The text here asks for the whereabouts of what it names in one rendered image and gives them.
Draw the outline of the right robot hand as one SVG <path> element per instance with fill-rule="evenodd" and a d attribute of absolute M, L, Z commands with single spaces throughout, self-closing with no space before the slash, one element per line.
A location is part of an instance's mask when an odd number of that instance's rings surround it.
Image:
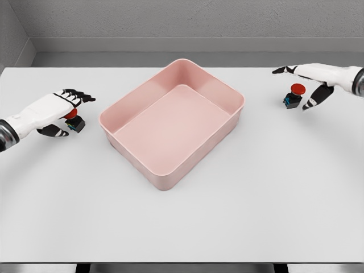
<path fill-rule="evenodd" d="M 284 66 L 272 71 L 273 74 L 285 72 L 321 83 L 321 85 L 312 93 L 309 100 L 303 105 L 303 111 L 324 102 L 333 94 L 335 86 L 340 86 L 344 90 L 347 88 L 344 74 L 339 67 L 324 64 L 304 64 L 294 67 Z"/>

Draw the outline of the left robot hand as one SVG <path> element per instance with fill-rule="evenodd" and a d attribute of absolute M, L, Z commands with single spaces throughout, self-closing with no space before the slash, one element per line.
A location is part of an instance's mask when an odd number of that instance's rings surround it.
<path fill-rule="evenodd" d="M 56 126 L 54 121 L 64 118 L 81 104 L 95 100 L 91 95 L 75 89 L 63 89 L 42 97 L 30 106 L 36 114 L 35 127 L 37 132 L 47 137 L 67 137 L 69 133 Z"/>

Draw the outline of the red-button industrial switch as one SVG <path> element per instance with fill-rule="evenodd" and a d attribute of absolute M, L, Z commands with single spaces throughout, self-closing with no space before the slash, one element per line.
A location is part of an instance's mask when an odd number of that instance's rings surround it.
<path fill-rule="evenodd" d="M 70 113 L 65 115 L 64 119 L 67 126 L 77 133 L 80 133 L 85 127 L 85 121 L 77 114 L 76 108 L 74 108 Z"/>
<path fill-rule="evenodd" d="M 302 84 L 295 83 L 291 85 L 291 92 L 287 93 L 283 100 L 286 109 L 293 109 L 298 107 L 302 100 L 302 95 L 305 93 L 305 91 L 306 88 Z"/>

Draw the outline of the pink rectangular basket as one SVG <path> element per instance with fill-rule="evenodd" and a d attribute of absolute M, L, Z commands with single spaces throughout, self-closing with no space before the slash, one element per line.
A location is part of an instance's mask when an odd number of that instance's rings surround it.
<path fill-rule="evenodd" d="M 152 185 L 173 188 L 237 125 L 244 96 L 178 59 L 106 108 L 110 144 Z"/>

